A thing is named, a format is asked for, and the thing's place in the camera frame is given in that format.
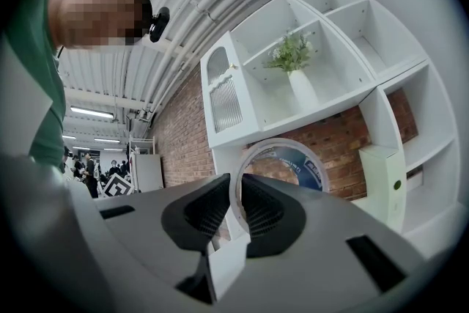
ceiling light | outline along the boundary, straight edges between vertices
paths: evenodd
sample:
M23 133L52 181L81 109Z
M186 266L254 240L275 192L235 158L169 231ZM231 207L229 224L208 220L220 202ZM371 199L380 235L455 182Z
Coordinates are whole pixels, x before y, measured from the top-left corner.
M111 112L87 110L86 108L80 108L75 106L70 106L70 110L72 110L73 112L79 112L80 114L93 115L95 117L107 117L108 119L114 118L114 114L112 114Z
M115 142L116 144L120 143L119 140L108 140L108 139L95 139L95 141L101 141L101 142Z

person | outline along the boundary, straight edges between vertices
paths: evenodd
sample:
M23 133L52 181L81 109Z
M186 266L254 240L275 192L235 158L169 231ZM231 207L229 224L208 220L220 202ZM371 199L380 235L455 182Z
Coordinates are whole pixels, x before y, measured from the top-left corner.
M68 154L70 153L70 149L66 146L64 146L64 153L62 155L62 163L60 164L60 172L62 174L65 173L65 167L67 167L67 159L68 159Z
M81 169L82 167L81 167L80 159L75 154L73 156L73 177L77 177L79 179L81 177L81 173L80 173Z
M5 27L4 44L52 101L29 155L61 168L66 103L56 51L132 45L148 31L150 0L20 0Z
M86 159L86 170L83 173L86 176L85 184L88 188L89 194L91 197L96 199L97 198L97 180L93 176L95 172L95 161L92 160L91 155L89 153L85 154Z
M70 150L68 147L64 147L64 156L62 157L62 162L63 162L63 170L62 174L64 175L65 180L73 180L73 172L70 169L70 167L67 165L67 159L68 155L70 154Z
M119 174L120 170L117 168L117 162L112 161L111 162L111 168L109 169L109 177L111 177L114 174Z
M127 168L127 164L125 163L125 161L122 161L122 164L120 165L120 174L121 176L125 176L128 172L128 168Z

green leaves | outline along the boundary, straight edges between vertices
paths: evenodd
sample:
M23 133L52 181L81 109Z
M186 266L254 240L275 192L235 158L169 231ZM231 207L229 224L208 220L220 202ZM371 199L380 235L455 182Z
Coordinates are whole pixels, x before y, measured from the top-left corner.
M265 68L280 68L284 72L292 72L308 66L309 51L312 50L304 34L286 35L282 43L269 53L272 60L264 64Z

